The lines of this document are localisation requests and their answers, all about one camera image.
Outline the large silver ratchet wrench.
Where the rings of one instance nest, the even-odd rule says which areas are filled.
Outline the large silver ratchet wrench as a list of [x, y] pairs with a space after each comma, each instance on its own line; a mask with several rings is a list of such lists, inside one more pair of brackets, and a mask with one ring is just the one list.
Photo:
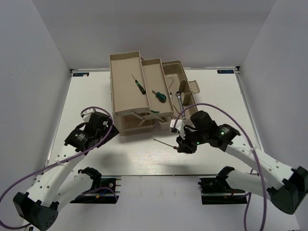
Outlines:
[[177, 99], [179, 101], [181, 117], [182, 117], [183, 120], [185, 120], [186, 119], [186, 115], [185, 115], [185, 112], [184, 112], [183, 102], [182, 102], [182, 98], [181, 98], [181, 92], [177, 91], [176, 92], [176, 96], [177, 96]]

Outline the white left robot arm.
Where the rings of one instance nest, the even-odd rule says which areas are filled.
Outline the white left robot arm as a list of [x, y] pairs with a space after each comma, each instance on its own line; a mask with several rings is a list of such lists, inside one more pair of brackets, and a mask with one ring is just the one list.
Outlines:
[[97, 192], [102, 186], [101, 173], [91, 167], [80, 169], [64, 184], [75, 166], [92, 148], [99, 148], [118, 134], [109, 115], [92, 112], [65, 139], [54, 164], [25, 193], [19, 192], [13, 203], [20, 217], [40, 231], [48, 230], [60, 210], [83, 192]]

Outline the thin black precision screwdriver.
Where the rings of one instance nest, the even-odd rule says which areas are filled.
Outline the thin black precision screwdriver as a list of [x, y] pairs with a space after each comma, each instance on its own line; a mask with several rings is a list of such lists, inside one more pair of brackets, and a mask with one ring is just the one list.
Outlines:
[[143, 88], [143, 86], [139, 83], [139, 81], [132, 75], [136, 85], [138, 86], [140, 92], [145, 95], [146, 94], [146, 90]]

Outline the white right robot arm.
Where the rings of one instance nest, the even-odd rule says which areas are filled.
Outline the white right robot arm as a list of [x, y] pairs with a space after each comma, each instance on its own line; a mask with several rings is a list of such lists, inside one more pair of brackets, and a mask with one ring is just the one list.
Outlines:
[[280, 211], [292, 215], [308, 194], [308, 171], [293, 168], [260, 149], [250, 146], [248, 139], [230, 125], [217, 125], [209, 114], [198, 111], [190, 118], [192, 126], [183, 120], [173, 119], [170, 130], [178, 133], [178, 153], [193, 154], [201, 144], [236, 157], [259, 176], [245, 174], [233, 167], [224, 167], [216, 176], [215, 185], [223, 192], [240, 189], [264, 196]]

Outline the red blue handled screwdriver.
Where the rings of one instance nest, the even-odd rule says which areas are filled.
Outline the red blue handled screwdriver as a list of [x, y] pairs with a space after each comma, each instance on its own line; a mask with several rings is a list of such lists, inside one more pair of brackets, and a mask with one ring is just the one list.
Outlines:
[[171, 145], [171, 144], [165, 143], [165, 142], [160, 141], [160, 140], [157, 140], [157, 139], [153, 139], [153, 140], [154, 140], [154, 141], [156, 141], [156, 142], [159, 142], [159, 143], [161, 143], [161, 144], [163, 144], [163, 145], [169, 146], [169, 147], [171, 147], [171, 148], [173, 148], [173, 149], [175, 149], [175, 150], [177, 150], [177, 149], [178, 149], [178, 147], [177, 147], [177, 146], [174, 146], [174, 145]]

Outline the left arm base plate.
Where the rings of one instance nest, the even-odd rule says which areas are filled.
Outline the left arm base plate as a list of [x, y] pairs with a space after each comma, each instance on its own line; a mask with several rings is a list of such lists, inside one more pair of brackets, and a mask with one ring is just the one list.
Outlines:
[[87, 194], [79, 195], [71, 204], [116, 204], [121, 191], [120, 176], [104, 176], [100, 187], [89, 190]]

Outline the beige toolbox with clear lid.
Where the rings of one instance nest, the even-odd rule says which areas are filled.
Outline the beige toolbox with clear lid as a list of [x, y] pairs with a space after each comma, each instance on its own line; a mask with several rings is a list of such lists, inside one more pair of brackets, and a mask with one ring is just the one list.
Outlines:
[[[152, 132], [156, 125], [168, 130], [172, 119], [181, 117], [176, 92], [181, 92], [185, 124], [198, 111], [194, 95], [200, 92], [197, 81], [189, 81], [179, 60], [162, 62], [159, 58], [143, 59], [139, 51], [111, 54], [110, 80], [113, 120], [121, 136]], [[146, 90], [143, 95], [132, 75]], [[152, 91], [165, 94], [161, 103]]]

